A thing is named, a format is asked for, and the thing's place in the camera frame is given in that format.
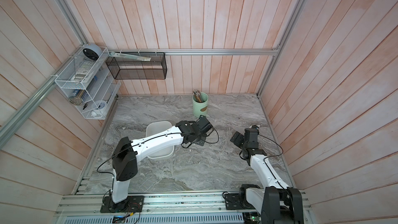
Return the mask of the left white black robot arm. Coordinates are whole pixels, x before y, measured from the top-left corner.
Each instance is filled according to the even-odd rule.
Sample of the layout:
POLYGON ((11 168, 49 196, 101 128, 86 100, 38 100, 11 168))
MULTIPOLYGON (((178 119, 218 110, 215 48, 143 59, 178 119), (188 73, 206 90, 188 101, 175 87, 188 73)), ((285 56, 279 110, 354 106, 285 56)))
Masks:
POLYGON ((160 133, 136 140, 121 139, 111 157, 113 166, 112 203, 127 199, 130 180, 138 172, 138 163, 168 147, 181 144, 204 146, 206 139, 215 131, 209 120, 201 115, 196 121, 180 121, 160 133))

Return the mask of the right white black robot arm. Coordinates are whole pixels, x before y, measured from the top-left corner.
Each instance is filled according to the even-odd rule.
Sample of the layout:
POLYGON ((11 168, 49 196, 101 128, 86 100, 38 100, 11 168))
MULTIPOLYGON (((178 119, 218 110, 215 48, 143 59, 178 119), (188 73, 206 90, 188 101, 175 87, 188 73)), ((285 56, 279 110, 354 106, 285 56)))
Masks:
POLYGON ((263 188, 243 184, 232 198, 225 194, 226 207, 254 208, 262 224, 303 224, 303 200, 300 191, 290 187, 271 165, 266 152, 259 148, 259 127, 246 128, 244 134, 235 132, 230 141, 241 149, 239 156, 256 172, 263 188))

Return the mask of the white rectangular storage box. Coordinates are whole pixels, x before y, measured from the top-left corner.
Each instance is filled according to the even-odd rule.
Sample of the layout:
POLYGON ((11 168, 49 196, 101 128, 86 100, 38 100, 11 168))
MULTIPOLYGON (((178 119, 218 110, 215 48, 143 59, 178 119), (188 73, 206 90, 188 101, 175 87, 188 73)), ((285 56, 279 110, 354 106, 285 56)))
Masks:
MULTIPOLYGON (((166 131, 172 127, 172 124, 168 121, 159 121, 153 122, 149 124, 146 128, 146 137, 161 133, 166 131)), ((162 149, 161 151, 153 153, 151 156, 148 156, 149 159, 153 161, 166 160, 173 156, 175 147, 170 146, 162 149)))

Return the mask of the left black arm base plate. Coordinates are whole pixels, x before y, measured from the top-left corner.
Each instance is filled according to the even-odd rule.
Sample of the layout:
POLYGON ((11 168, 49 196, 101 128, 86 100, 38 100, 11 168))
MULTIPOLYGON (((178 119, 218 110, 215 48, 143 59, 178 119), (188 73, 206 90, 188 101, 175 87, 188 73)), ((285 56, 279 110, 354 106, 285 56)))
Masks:
POLYGON ((106 196, 103 198, 103 203, 100 213, 126 213, 126 212, 141 212, 144 203, 144 196, 128 196, 125 200, 119 203, 114 203, 112 197, 106 196))

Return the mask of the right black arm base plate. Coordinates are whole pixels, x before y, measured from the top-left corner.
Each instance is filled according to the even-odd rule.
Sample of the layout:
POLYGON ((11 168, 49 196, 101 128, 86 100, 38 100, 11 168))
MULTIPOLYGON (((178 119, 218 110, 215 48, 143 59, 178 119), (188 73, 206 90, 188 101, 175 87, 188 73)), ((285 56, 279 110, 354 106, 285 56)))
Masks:
POLYGON ((229 192, 223 192, 222 197, 226 204, 227 210, 242 210, 249 209, 244 203, 243 198, 240 194, 233 194, 229 192))

